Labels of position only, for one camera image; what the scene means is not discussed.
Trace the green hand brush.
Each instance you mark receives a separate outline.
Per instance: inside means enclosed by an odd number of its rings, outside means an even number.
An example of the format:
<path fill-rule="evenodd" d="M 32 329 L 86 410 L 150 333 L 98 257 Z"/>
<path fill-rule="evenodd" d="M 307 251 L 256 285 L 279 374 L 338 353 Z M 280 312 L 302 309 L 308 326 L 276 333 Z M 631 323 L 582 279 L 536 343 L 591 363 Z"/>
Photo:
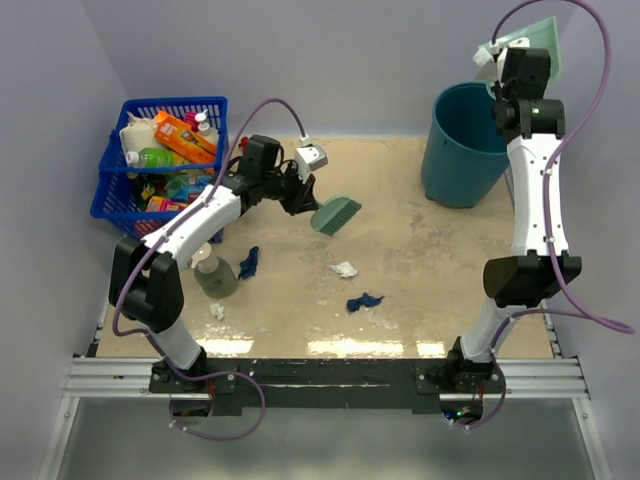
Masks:
<path fill-rule="evenodd" d="M 334 236 L 361 208 L 362 205 L 349 196 L 334 196 L 318 204 L 310 220 L 311 228 L 318 233 Z"/>

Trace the green plastic dustpan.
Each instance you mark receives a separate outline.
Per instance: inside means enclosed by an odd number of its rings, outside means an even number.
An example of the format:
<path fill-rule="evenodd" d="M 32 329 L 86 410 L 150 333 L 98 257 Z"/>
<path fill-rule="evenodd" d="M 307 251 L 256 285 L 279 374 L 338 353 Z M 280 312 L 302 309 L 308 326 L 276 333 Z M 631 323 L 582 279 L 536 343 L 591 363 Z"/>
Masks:
<path fill-rule="evenodd" d="M 550 81 L 555 82 L 560 75 L 561 57 L 559 49 L 559 37 L 556 17 L 548 17 L 527 27 L 513 31 L 509 34 L 498 36 L 495 41 L 489 41 L 501 47 L 501 52 L 495 57 L 493 63 L 488 63 L 483 68 L 478 67 L 476 79 L 492 85 L 499 80 L 506 60 L 508 48 L 532 48 L 545 50 L 551 59 Z"/>

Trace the white paper wad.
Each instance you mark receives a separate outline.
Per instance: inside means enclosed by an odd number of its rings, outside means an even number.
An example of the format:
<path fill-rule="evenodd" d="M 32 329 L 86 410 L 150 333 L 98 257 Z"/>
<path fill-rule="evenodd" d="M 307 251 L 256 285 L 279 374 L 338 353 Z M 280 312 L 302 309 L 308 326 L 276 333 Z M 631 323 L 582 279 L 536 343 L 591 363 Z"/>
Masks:
<path fill-rule="evenodd" d="M 329 268 L 341 278 L 353 278 L 358 274 L 358 269 L 354 267 L 349 261 L 332 264 L 329 266 Z"/>

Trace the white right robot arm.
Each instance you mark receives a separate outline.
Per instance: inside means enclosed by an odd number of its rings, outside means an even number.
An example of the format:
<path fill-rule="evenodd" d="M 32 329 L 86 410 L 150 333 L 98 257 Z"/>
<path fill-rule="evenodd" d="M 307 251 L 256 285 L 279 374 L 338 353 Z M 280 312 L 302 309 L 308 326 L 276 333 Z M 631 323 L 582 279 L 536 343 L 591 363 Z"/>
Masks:
<path fill-rule="evenodd" d="M 569 253 L 562 227 L 554 152 L 565 135 L 565 112 L 561 101 L 544 96 L 551 64 L 548 50 L 519 38 L 494 48 L 486 66 L 496 99 L 492 114 L 512 172 L 515 223 L 510 255 L 485 264 L 482 313 L 456 339 L 439 373 L 459 393 L 493 376 L 494 356 L 510 321 L 532 312 L 582 269 L 581 258 Z"/>

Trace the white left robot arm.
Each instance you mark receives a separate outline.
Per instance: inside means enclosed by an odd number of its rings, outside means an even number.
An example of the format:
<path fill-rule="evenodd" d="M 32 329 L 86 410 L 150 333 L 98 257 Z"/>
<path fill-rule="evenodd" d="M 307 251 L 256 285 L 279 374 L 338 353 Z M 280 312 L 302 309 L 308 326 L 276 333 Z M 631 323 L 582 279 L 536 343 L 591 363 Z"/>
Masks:
<path fill-rule="evenodd" d="M 122 317 L 173 365 L 171 378 L 185 392 L 207 380 L 203 348 L 181 318 L 184 295 L 180 271 L 215 233 L 263 200 L 275 200 L 290 215 L 317 211 L 315 171 L 326 166 L 322 147 L 303 137 L 292 158 L 280 161 L 279 141 L 253 135 L 244 152 L 223 162 L 219 174 L 176 217 L 136 239 L 126 236 L 114 252 L 109 302 L 112 330 L 119 337 Z"/>

